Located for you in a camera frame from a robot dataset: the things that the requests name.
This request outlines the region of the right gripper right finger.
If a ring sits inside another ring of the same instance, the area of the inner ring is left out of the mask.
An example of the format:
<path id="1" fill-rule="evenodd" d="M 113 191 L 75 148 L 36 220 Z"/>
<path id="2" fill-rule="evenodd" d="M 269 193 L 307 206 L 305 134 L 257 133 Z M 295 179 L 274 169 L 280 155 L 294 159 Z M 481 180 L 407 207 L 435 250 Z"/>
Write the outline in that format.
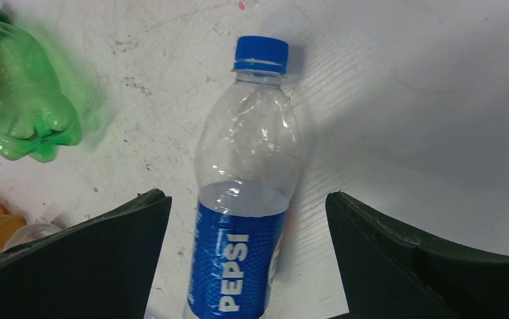
<path id="1" fill-rule="evenodd" d="M 509 318 L 509 256 L 467 247 L 343 192 L 326 217 L 346 318 Z"/>

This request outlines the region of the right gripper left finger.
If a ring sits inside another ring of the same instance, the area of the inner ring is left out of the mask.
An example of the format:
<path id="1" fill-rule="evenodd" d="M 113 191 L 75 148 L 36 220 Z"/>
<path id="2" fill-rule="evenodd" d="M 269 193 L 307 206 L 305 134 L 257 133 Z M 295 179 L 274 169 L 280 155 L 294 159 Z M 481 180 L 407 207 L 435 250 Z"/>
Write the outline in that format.
<path id="1" fill-rule="evenodd" d="M 143 318 L 171 204 L 152 189 L 0 253 L 0 318 Z"/>

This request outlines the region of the Pepsi bottle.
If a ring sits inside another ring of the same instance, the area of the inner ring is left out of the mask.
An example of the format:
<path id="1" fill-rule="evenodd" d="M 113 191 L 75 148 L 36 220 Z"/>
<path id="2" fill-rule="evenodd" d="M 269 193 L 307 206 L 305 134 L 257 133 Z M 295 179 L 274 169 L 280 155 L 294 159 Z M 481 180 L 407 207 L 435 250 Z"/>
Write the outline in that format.
<path id="1" fill-rule="evenodd" d="M 300 175 L 298 124 L 281 88 L 289 46 L 238 39 L 234 83 L 195 152 L 198 186 L 184 318 L 264 318 Z"/>

